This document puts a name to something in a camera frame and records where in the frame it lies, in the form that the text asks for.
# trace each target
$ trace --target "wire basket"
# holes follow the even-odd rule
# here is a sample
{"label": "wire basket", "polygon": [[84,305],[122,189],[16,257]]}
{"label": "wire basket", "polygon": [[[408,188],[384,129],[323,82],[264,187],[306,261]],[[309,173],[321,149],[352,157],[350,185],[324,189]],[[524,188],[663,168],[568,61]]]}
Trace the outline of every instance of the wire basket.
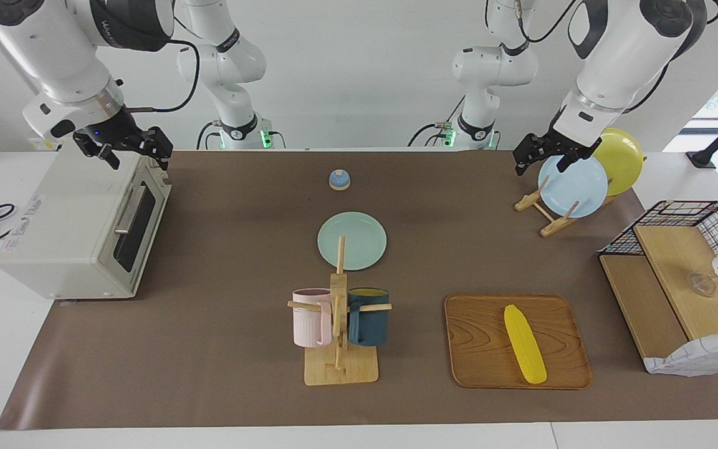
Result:
{"label": "wire basket", "polygon": [[713,252],[718,255],[718,201],[661,201],[602,248],[600,255],[644,256],[644,250],[633,231],[636,226],[699,228]]}

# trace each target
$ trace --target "dark teal mug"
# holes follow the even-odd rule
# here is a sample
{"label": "dark teal mug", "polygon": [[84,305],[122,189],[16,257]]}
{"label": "dark teal mug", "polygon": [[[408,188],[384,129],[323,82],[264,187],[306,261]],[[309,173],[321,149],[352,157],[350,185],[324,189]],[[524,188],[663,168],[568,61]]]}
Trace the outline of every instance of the dark teal mug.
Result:
{"label": "dark teal mug", "polygon": [[359,312],[359,307],[387,304],[390,293],[381,288],[351,288],[348,290],[348,341],[359,346],[381,346],[387,341],[387,310]]}

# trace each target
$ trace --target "light blue plate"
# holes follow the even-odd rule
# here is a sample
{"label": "light blue plate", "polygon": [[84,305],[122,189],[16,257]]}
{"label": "light blue plate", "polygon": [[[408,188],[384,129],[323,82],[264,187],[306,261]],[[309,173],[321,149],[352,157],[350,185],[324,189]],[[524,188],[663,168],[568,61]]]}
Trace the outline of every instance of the light blue plate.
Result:
{"label": "light blue plate", "polygon": [[339,213],[328,219],[317,233],[320,255],[335,267],[340,236],[345,236],[346,270],[370,267],[387,249],[387,233],[375,218],[361,212]]}
{"label": "light blue plate", "polygon": [[564,173],[558,172],[561,156],[550,157],[539,170],[538,186],[545,176],[549,176],[545,188],[542,188],[542,201],[558,215],[564,216],[576,201],[578,207],[570,218],[581,218],[598,210],[606,201],[608,177],[606,168],[597,159],[581,159],[570,165]]}

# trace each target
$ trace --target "yellow corn cob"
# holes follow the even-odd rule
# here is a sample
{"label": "yellow corn cob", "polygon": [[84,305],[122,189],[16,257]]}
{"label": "yellow corn cob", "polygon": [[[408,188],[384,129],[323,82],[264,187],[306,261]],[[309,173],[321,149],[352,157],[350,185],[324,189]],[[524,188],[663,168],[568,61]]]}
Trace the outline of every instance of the yellow corn cob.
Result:
{"label": "yellow corn cob", "polygon": [[536,344],[533,331],[517,306],[509,304],[504,312],[506,332],[511,340],[511,347],[517,356],[517,363],[528,384],[541,384],[547,380],[545,362]]}

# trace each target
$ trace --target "mint green plate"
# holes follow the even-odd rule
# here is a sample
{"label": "mint green plate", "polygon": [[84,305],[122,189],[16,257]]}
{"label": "mint green plate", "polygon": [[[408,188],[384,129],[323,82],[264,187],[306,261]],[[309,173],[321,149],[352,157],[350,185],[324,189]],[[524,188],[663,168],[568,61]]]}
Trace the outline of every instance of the mint green plate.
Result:
{"label": "mint green plate", "polygon": [[327,219],[317,233],[320,255],[335,267],[340,236],[345,236],[346,270],[370,267],[387,249],[387,233],[375,218],[361,212],[339,213]]}

